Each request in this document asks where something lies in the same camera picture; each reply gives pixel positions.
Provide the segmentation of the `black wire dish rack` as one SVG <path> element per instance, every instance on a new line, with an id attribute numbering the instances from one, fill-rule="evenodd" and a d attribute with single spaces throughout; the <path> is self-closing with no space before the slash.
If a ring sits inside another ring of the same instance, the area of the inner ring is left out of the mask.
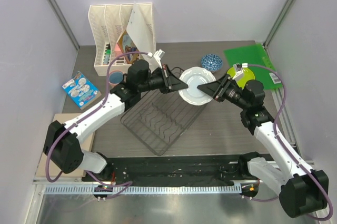
<path id="1" fill-rule="evenodd" d="M 205 108 L 185 102 L 177 92 L 149 91 L 123 114 L 121 124 L 153 154 L 162 156 Z"/>

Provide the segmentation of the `light blue plastic cup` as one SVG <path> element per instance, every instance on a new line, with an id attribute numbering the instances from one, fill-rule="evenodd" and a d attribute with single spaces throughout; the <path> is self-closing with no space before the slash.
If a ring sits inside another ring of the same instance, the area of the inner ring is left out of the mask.
<path id="1" fill-rule="evenodd" d="M 123 80 L 123 73 L 122 72 L 112 72 L 109 76 L 109 82 L 111 84 L 118 84 Z"/>

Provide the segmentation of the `pink plastic cup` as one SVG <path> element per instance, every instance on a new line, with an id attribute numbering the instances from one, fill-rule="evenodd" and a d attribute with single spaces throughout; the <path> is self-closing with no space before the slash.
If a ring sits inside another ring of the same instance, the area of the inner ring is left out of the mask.
<path id="1" fill-rule="evenodd" d="M 120 84 L 121 82 L 124 81 L 126 78 L 127 74 L 119 71 L 119 70 L 114 70 L 109 73 L 108 77 L 108 82 L 111 87 L 115 87 L 116 85 Z"/>

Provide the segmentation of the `blue patterned ceramic bowl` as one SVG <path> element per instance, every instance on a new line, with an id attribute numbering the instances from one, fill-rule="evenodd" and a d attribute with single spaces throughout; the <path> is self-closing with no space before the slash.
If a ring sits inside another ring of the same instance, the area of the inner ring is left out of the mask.
<path id="1" fill-rule="evenodd" d="M 207 54 L 201 59 L 201 66 L 214 73 L 223 67 L 223 60 L 215 54 Z"/>

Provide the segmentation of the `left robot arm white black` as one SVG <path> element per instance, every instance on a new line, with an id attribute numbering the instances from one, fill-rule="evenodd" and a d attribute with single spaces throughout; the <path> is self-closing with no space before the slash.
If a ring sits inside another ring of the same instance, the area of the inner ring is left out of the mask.
<path id="1" fill-rule="evenodd" d="M 145 60 L 131 65 L 126 78 L 108 90 L 105 98 L 72 120 L 52 122 L 47 130 L 43 152 L 47 157 L 45 171 L 54 163 L 61 173 L 68 174 L 76 169 L 94 173 L 100 181 L 107 181 L 112 168 L 99 153 L 85 151 L 82 143 L 110 119 L 121 115 L 136 105 L 143 92 L 159 90 L 171 93 L 185 90 L 188 85 L 175 76 L 166 64 L 150 71 Z"/>

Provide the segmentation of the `white plate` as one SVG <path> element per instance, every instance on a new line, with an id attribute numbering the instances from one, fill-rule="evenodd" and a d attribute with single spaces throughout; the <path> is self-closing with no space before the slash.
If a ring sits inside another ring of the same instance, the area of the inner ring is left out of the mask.
<path id="1" fill-rule="evenodd" d="M 205 94 L 197 87 L 216 81 L 215 76 L 202 67 L 191 67 L 185 70 L 179 78 L 188 85 L 187 89 L 179 90 L 180 97 L 188 104 L 201 106 L 212 101 L 212 97 Z"/>

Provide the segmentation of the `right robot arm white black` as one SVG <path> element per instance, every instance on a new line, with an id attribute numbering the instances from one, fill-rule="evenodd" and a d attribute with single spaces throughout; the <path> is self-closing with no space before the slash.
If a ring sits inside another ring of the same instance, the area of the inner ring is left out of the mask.
<path id="1" fill-rule="evenodd" d="M 242 158 L 244 162 L 237 167 L 240 177 L 254 176 L 262 180 L 277 194 L 283 210 L 291 218 L 326 208 L 329 209 L 326 218 L 331 218 L 333 207 L 328 196 L 328 176 L 322 170 L 314 170 L 289 145 L 276 119 L 264 106 L 265 92 L 261 82 L 249 80 L 242 89 L 226 74 L 197 88 L 218 102 L 228 100 L 241 108 L 243 125 L 266 147 L 277 164 L 275 168 L 257 153 L 246 154 Z"/>

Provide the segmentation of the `green plate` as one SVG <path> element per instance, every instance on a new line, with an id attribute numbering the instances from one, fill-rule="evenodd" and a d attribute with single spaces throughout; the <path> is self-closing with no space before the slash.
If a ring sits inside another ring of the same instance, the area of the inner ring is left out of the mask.
<path id="1" fill-rule="evenodd" d="M 234 67 L 231 67 L 228 69 L 227 74 L 231 77 L 234 78 L 235 77 L 235 70 Z M 235 81 L 237 83 L 237 85 L 241 88 L 244 89 L 246 83 L 249 80 L 255 80 L 255 75 L 254 73 L 248 69 L 248 68 L 244 68 L 243 69 L 243 75 L 241 75 L 239 78 L 236 78 Z"/>

